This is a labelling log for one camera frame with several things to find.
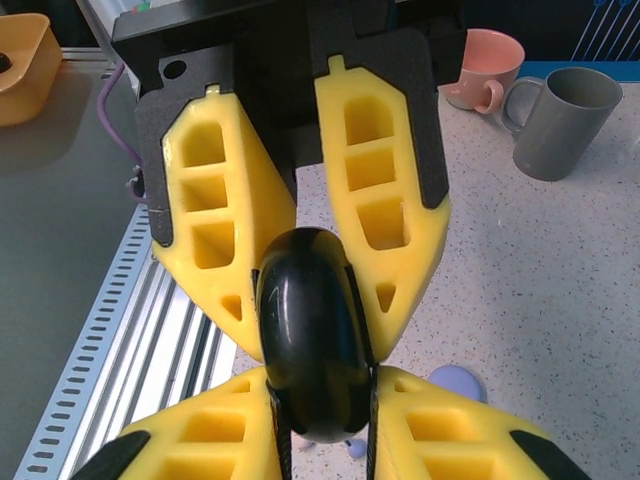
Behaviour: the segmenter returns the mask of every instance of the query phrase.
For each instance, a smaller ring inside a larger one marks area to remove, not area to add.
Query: mug handle
[[[538,87],[542,91],[542,87],[544,87],[544,80],[538,77],[522,77],[516,80],[515,82],[513,82],[513,85],[511,85],[511,88],[507,90],[507,93],[504,96],[504,102],[502,102],[502,115],[501,115],[502,123],[504,123],[504,126],[507,127],[509,130],[516,133],[522,132],[522,130],[524,129],[524,125],[520,125],[519,123],[516,123],[511,118],[511,116],[507,112],[507,107],[509,106],[509,99],[511,98],[511,94],[513,93],[513,91],[516,88],[521,87],[523,85],[531,85],[533,87]]]
[[[497,80],[487,80],[484,88],[491,90],[491,100],[489,101],[489,105],[476,105],[474,108],[475,111],[482,114],[497,112],[504,98],[504,87]]]

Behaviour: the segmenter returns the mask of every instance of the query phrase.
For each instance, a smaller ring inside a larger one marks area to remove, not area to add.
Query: pink mug
[[[440,92],[454,107],[484,114],[497,112],[524,57],[522,45],[509,35],[470,28],[460,79],[441,86]]]

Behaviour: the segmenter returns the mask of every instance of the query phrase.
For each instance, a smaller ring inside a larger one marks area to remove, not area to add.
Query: white countertop
[[[594,480],[640,476],[640,84],[623,89],[556,183],[516,168],[495,117],[441,100],[447,248],[386,362],[424,378],[470,368],[491,405],[546,429]],[[299,224],[335,229],[322,167],[298,184]],[[239,353],[235,372],[253,365]],[[294,451],[294,478],[364,478],[364,465],[342,445]]]

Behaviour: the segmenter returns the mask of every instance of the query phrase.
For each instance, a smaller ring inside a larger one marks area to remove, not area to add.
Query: gray mug
[[[508,113],[509,99],[522,85],[540,94],[524,125]],[[502,121],[520,136],[513,151],[516,166],[538,180],[565,178],[622,100],[622,88],[590,68],[568,67],[546,80],[523,77],[511,86],[502,103]]]

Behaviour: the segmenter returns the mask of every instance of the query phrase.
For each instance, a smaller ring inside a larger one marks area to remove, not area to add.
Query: yellow container
[[[37,13],[0,16],[0,52],[11,62],[0,73],[0,127],[31,120],[49,96],[62,61],[50,24]]]

